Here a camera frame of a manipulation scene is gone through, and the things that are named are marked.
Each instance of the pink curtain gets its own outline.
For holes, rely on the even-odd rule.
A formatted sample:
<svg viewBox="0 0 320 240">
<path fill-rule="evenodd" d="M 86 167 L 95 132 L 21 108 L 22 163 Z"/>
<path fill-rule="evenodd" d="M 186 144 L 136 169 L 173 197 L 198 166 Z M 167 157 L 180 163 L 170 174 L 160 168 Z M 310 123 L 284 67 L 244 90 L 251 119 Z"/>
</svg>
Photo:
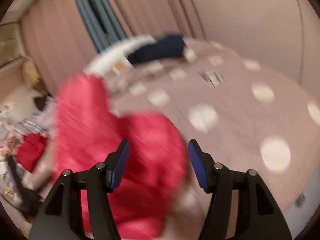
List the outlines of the pink curtain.
<svg viewBox="0 0 320 240">
<path fill-rule="evenodd" d="M 179 32 L 205 38 L 192 0 L 109 0 L 128 35 Z"/>
<path fill-rule="evenodd" d="M 74 0 L 37 0 L 21 20 L 27 54 L 49 92 L 97 55 Z"/>
</svg>

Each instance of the dark red cloth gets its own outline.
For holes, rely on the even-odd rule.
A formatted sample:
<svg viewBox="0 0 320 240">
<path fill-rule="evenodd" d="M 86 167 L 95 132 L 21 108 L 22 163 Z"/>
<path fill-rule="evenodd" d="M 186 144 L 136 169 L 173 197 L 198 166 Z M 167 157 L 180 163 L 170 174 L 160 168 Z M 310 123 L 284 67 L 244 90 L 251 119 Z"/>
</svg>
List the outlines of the dark red cloth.
<svg viewBox="0 0 320 240">
<path fill-rule="evenodd" d="M 121 185 L 109 194 L 121 238 L 159 236 L 185 174 L 186 147 L 180 133 L 156 112 L 118 118 L 109 112 L 100 78 L 79 74 L 62 86 L 57 102 L 57 170 L 91 168 L 114 152 L 123 138 L 132 150 Z M 90 231 L 86 192 L 82 194 L 86 232 Z"/>
<path fill-rule="evenodd" d="M 17 151 L 17 162 L 32 173 L 44 153 L 47 140 L 48 138 L 41 136 L 40 133 L 24 135 L 23 144 Z"/>
</svg>

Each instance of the silver bolt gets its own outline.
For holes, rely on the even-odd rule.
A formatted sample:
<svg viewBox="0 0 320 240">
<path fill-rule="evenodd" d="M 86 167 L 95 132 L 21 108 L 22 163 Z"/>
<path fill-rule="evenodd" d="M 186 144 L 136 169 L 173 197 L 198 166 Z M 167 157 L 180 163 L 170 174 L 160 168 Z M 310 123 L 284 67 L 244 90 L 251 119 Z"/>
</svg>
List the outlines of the silver bolt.
<svg viewBox="0 0 320 240">
<path fill-rule="evenodd" d="M 104 163 L 97 163 L 96 168 L 100 170 L 103 169 L 104 166 L 106 166 Z"/>
<path fill-rule="evenodd" d="M 223 168 L 223 164 L 221 164 L 221 163 L 215 163 L 213 166 L 217 170 L 221 170 Z"/>
<path fill-rule="evenodd" d="M 64 171 L 62 172 L 62 175 L 63 175 L 63 176 L 69 176 L 70 173 L 71 173 L 71 170 L 64 170 Z"/>
<path fill-rule="evenodd" d="M 249 170 L 249 174 L 251 175 L 251 176 L 256 176 L 258 173 L 255 171 L 255 170 Z"/>
</svg>

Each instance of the folded navy cloth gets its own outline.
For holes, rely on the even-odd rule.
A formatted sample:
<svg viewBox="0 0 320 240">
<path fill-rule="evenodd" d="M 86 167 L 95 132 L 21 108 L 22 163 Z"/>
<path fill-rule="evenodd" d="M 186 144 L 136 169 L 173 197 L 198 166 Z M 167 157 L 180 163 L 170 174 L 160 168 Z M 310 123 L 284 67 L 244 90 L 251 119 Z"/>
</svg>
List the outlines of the folded navy cloth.
<svg viewBox="0 0 320 240">
<path fill-rule="evenodd" d="M 161 58 L 179 58 L 182 57 L 185 45 L 181 35 L 169 35 L 157 43 L 137 49 L 127 56 L 127 60 L 135 65 Z"/>
</svg>

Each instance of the yellow cloth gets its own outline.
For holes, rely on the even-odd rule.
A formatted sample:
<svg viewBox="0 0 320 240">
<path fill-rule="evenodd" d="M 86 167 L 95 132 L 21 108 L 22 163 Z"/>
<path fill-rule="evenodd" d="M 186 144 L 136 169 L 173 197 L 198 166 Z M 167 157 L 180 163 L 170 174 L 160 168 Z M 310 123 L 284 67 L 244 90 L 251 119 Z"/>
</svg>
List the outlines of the yellow cloth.
<svg viewBox="0 0 320 240">
<path fill-rule="evenodd" d="M 30 88 L 34 88 L 41 80 L 41 76 L 31 57 L 27 57 L 23 62 L 23 76 L 26 84 Z"/>
</svg>

